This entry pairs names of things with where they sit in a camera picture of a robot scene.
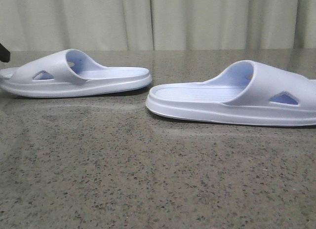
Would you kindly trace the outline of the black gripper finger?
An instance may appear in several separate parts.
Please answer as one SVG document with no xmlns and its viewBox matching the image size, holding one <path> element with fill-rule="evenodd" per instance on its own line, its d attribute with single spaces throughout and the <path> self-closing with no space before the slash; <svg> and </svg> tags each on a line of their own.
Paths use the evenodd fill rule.
<svg viewBox="0 0 316 229">
<path fill-rule="evenodd" d="M 10 51 L 0 43 L 0 61 L 8 63 L 10 61 Z"/>
</svg>

